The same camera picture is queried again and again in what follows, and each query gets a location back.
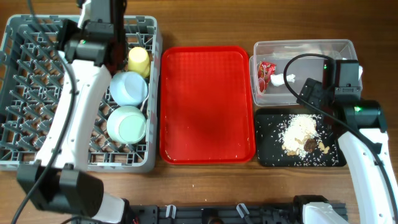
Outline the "red strawberry candy wrapper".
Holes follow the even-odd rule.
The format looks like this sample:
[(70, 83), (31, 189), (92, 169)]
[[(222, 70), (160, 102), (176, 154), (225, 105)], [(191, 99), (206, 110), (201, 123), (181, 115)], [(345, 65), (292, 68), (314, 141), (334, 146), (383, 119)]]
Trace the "red strawberry candy wrapper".
[(259, 63), (257, 69), (257, 77), (258, 77), (259, 91), (262, 94), (266, 92), (269, 82), (271, 81), (271, 75), (275, 73), (276, 66), (277, 66), (276, 64), (266, 61), (261, 61)]

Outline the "white napkin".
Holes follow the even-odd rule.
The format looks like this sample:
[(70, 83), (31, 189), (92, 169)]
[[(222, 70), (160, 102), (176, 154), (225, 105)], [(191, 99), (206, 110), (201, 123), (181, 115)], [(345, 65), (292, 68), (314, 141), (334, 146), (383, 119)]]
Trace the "white napkin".
[[(288, 82), (294, 83), (295, 82), (295, 75), (294, 74), (287, 75), (286, 79), (287, 79)], [(271, 83), (274, 86), (284, 85), (285, 84), (284, 74), (280, 73), (280, 74), (277, 74), (277, 75), (271, 75)]]

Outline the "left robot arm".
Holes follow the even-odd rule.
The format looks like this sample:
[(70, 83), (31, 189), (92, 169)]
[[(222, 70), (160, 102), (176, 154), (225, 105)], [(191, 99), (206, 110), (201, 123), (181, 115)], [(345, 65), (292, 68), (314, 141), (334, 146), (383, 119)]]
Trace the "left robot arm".
[(78, 22), (66, 19), (49, 41), (65, 71), (50, 131), (31, 164), (20, 165), (22, 205), (67, 213), (70, 221), (133, 223), (128, 200), (104, 191), (87, 173), (88, 146), (99, 105), (127, 56), (126, 1), (78, 1)]

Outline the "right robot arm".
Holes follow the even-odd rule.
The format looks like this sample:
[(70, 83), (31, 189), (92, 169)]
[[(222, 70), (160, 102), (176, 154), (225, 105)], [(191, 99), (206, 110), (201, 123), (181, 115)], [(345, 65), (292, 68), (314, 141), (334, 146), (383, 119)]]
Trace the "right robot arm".
[(383, 110), (361, 98), (357, 60), (321, 58), (323, 80), (308, 78), (300, 93), (290, 92), (331, 125), (349, 167), (361, 223), (397, 223), (397, 181)]

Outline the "yellow plastic cup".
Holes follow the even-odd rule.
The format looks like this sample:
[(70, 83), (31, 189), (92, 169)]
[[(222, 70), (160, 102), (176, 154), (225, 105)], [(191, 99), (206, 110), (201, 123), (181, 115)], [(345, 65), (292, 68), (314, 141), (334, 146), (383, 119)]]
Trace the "yellow plastic cup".
[(150, 75), (150, 60), (146, 49), (134, 47), (129, 51), (127, 70), (136, 72), (144, 78)]

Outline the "green bowl with rice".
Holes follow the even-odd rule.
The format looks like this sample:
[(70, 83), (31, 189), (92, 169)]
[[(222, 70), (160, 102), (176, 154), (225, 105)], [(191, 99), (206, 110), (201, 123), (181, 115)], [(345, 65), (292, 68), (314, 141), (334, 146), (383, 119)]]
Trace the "green bowl with rice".
[(110, 114), (106, 130), (113, 141), (135, 144), (146, 135), (146, 118), (135, 106), (121, 106)]

